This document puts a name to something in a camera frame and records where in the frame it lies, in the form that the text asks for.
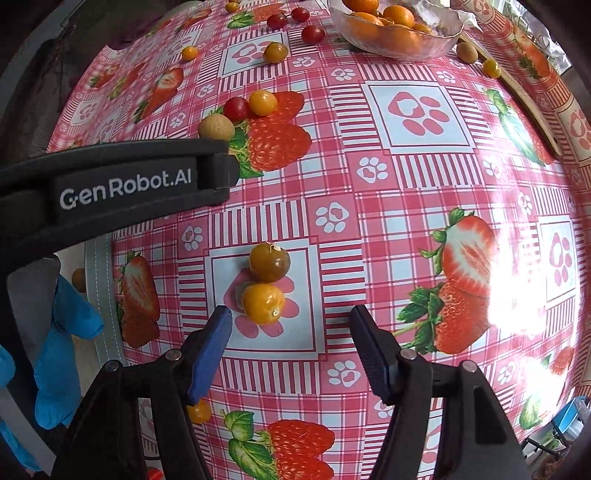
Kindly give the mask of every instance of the blue latex glove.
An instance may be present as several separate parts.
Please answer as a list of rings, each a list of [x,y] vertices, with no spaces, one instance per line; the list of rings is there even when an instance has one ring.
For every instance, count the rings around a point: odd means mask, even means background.
[[[72,335],[92,339],[103,330],[96,310],[61,275],[53,301],[53,320],[33,371],[37,388],[35,419],[44,429],[68,426],[82,393]]]
[[[14,377],[14,360],[10,353],[0,345],[0,388],[8,385],[8,382]],[[39,472],[41,469],[37,465],[33,456],[27,452],[18,440],[12,435],[6,424],[0,419],[0,434],[4,437],[7,445],[10,447],[15,457],[25,468]]]

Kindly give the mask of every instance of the wooden stick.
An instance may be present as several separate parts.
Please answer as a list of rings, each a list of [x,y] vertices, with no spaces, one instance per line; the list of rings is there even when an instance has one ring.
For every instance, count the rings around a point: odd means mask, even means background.
[[[489,53],[484,50],[480,45],[473,42],[468,35],[464,32],[460,33],[460,41],[464,41],[470,45],[472,45],[476,51],[478,52],[478,58],[481,60],[488,60],[492,57]],[[507,89],[511,92],[513,97],[519,102],[519,104],[525,109],[527,114],[530,117],[530,120],[533,121],[534,125],[537,127],[538,132],[546,141],[547,146],[550,148],[550,151],[554,154],[556,159],[561,159],[563,156],[562,148],[556,141],[554,134],[552,133],[552,129],[546,122],[544,115],[540,112],[540,109],[533,101],[532,97],[524,90],[524,88],[515,80],[501,65],[499,65],[501,69],[501,76],[499,77],[500,80],[505,84]]]

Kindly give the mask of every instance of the clear glass bowl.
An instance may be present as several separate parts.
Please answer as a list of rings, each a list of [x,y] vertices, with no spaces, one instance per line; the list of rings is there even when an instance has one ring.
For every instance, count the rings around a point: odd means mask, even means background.
[[[389,4],[380,3],[383,11]],[[404,27],[382,27],[359,17],[342,0],[330,0],[330,16],[345,40],[361,50],[389,57],[398,61],[424,61],[447,54],[457,43],[463,24],[457,12],[430,5],[429,10],[440,20],[441,30],[447,36],[428,34]],[[415,14],[415,20],[426,23]]]

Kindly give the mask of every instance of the cherry tomato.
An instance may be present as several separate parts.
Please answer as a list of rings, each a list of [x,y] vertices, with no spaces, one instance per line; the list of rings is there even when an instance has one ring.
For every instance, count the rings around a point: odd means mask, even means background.
[[[273,41],[267,45],[262,57],[268,63],[281,63],[287,58],[289,50],[283,43]]]
[[[277,244],[263,242],[251,250],[248,263],[257,280],[273,283],[287,275],[291,259],[288,251],[284,248]]]
[[[296,7],[291,11],[291,17],[298,23],[303,23],[310,18],[310,12],[303,7]]]
[[[285,295],[270,283],[253,283],[242,293],[244,313],[257,325],[269,325],[279,320],[285,305]]]
[[[308,45],[315,45],[324,38],[324,29],[318,25],[308,25],[301,31],[301,40]]]
[[[205,423],[212,418],[212,408],[204,399],[199,400],[196,405],[187,405],[187,412],[191,423],[196,423],[197,425]]]
[[[153,466],[148,467],[148,480],[162,480],[163,478],[164,474],[160,470]]]
[[[181,58],[184,61],[193,60],[199,55],[199,49],[197,47],[185,47],[181,51]]]
[[[277,98],[267,90],[257,90],[248,98],[248,106],[255,115],[267,116],[277,108]]]
[[[287,25],[287,17],[284,14],[273,14],[267,18],[267,27],[271,30],[280,30]]]
[[[228,12],[229,14],[233,14],[234,12],[238,12],[239,8],[240,8],[240,5],[238,5],[236,2],[230,2],[230,3],[226,4],[226,12]]]
[[[248,102],[242,97],[230,98],[223,106],[223,114],[235,124],[239,124],[248,117]]]
[[[496,60],[493,59],[485,60],[482,64],[482,70],[484,71],[485,75],[492,79],[497,79],[501,76],[501,68],[499,67],[499,64],[496,62]]]

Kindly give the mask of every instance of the table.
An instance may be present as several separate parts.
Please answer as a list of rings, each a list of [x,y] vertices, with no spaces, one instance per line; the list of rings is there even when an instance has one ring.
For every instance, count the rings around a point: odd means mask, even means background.
[[[270,32],[257,23],[296,5],[272,3],[248,0],[243,12],[228,15],[223,2],[209,0],[126,50],[105,47],[56,126],[49,151],[195,137],[200,120],[231,96],[264,88],[295,92],[280,96],[301,108],[278,124],[311,139],[300,151],[294,136],[275,138],[292,157],[271,163],[248,161],[266,158],[253,154],[256,147],[242,150],[243,179],[221,207],[113,234],[113,276],[129,251],[140,252],[161,307],[159,339],[139,349],[124,345],[127,361],[150,361],[178,347],[216,304],[225,304],[235,328],[207,399],[213,418],[196,426],[213,477],[272,478],[252,466],[240,469],[229,454],[229,441],[241,441],[242,433],[228,428],[225,415],[245,411],[257,432],[307,429],[324,439],[318,451],[291,458],[291,466],[316,468],[319,479],[330,478],[330,469],[334,478],[364,479],[392,416],[371,393],[347,327],[352,306],[365,304],[381,328],[429,360],[476,361],[524,438],[573,392],[590,388],[583,384],[591,335],[582,206],[591,128],[578,104],[482,0],[455,6],[477,14],[483,33],[472,37],[537,102],[564,150],[560,161],[480,64],[461,64],[453,53],[399,64],[355,51],[321,0],[298,2],[310,11],[309,23],[327,33],[307,46],[303,25]],[[187,22],[191,15],[199,21]],[[285,62],[262,61],[270,41],[288,45]],[[182,63],[187,45],[202,53]],[[155,82],[173,69],[182,69],[182,83],[142,117]],[[237,299],[251,280],[248,253],[261,241],[279,243],[292,260],[279,283],[287,297],[283,318],[266,328],[250,323]],[[479,317],[488,322],[470,321]],[[415,321],[422,323],[409,329],[406,322]],[[155,452],[149,404],[141,410],[146,447]],[[440,425],[441,400],[434,399],[420,478],[433,473]],[[280,478],[288,478],[282,462]]]

